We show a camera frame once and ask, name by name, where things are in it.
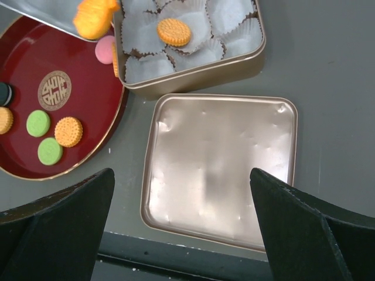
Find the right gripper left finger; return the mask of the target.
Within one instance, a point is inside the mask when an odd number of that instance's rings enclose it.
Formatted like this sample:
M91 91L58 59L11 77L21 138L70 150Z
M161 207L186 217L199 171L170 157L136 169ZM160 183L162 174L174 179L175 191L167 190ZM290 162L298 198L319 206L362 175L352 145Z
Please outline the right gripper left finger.
M90 280L113 193L106 168L1 212L1 280Z

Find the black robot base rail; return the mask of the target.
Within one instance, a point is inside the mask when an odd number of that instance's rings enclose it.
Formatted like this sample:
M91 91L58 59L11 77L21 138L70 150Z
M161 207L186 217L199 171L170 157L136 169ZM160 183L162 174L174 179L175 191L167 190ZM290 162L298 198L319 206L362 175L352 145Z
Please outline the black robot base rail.
M105 232L92 280L272 280L269 264Z

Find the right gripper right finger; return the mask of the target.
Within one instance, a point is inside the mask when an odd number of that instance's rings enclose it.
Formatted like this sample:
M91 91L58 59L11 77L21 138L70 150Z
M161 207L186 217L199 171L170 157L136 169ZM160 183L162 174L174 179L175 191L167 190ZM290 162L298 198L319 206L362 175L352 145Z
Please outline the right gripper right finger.
M374 218L253 168L250 187L274 280L374 280Z

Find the orange fish-shaped cookie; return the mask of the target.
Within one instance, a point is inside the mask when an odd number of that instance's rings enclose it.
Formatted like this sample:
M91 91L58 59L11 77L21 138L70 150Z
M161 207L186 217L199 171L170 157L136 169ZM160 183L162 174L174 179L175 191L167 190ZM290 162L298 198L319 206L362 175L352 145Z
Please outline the orange fish-shaped cookie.
M113 13L119 9L116 0L84 0L77 7L73 24L83 39L97 40L108 32Z

